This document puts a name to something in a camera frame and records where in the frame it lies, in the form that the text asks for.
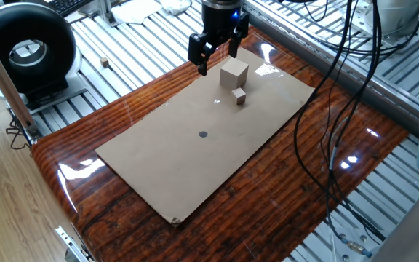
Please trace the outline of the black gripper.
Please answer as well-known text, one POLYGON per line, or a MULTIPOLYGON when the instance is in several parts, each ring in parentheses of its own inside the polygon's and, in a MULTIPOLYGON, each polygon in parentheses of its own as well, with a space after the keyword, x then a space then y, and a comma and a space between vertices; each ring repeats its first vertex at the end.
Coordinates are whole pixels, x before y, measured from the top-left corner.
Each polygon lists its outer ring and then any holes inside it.
POLYGON ((249 30, 249 15, 241 18, 242 0, 203 0, 201 16, 204 24, 203 33, 189 36, 188 60, 197 66, 202 76, 207 75, 207 61, 215 48, 209 43, 223 43, 229 37, 228 54, 236 58, 242 39, 249 30))

